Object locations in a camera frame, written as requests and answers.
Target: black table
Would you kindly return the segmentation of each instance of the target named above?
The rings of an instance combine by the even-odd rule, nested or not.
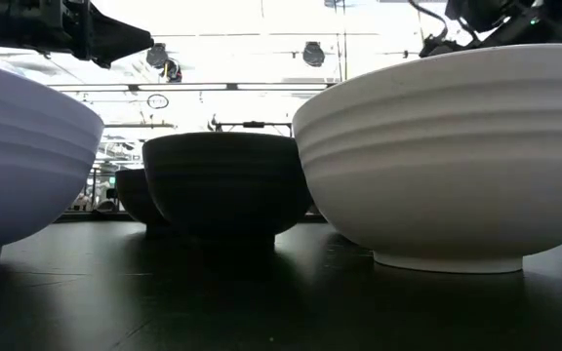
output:
[[[327,224],[273,252],[54,224],[4,249],[0,350],[562,350],[562,247],[523,273],[376,265]]]

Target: bowl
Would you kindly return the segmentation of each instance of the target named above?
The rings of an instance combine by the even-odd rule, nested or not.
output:
[[[294,129],[316,206],[379,263],[510,272],[562,244],[562,44],[359,76]]]
[[[118,200],[133,219],[149,227],[168,225],[151,199],[144,169],[116,172],[116,189]]]
[[[75,200],[102,130],[100,117],[78,101],[0,70],[0,253]]]
[[[311,202],[290,137],[162,136],[145,143],[142,155],[155,205],[184,235],[274,242],[274,235],[303,218]]]

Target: ceiling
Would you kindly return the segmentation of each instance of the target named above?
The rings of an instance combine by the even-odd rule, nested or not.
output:
[[[417,59],[422,38],[441,31],[441,22],[419,15],[405,0],[93,0],[105,15],[151,32],[166,43],[182,68],[184,83],[337,82],[382,67]],[[423,6],[443,14],[445,2]],[[469,36],[448,21],[449,36]],[[326,54],[321,67],[301,57],[305,43],[316,41]],[[0,48],[0,67],[46,85],[160,83],[145,53],[122,58],[109,70],[69,55],[46,58],[35,52]],[[143,124],[144,128],[108,128],[104,138],[130,140],[124,154],[140,156],[140,140],[166,134],[207,131],[218,121],[290,122],[313,92],[85,92],[67,93],[93,108],[108,125]],[[149,97],[170,102],[152,108]],[[174,127],[157,127],[158,124]],[[287,133],[274,128],[264,133]]]

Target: black bowl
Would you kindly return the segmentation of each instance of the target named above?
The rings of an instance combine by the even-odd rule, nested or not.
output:
[[[144,170],[116,172],[116,192],[127,213],[149,227],[167,226],[168,220],[157,211],[146,186]]]
[[[149,191],[180,232],[273,241],[311,204],[296,142],[247,133],[162,136],[142,148]]]

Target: ribbed white bowl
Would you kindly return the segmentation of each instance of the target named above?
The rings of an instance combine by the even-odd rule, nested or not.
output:
[[[294,128],[316,205],[380,263],[506,272],[562,244],[562,45],[376,71]]]
[[[0,70],[0,252],[73,202],[102,130],[100,117],[81,103]]]

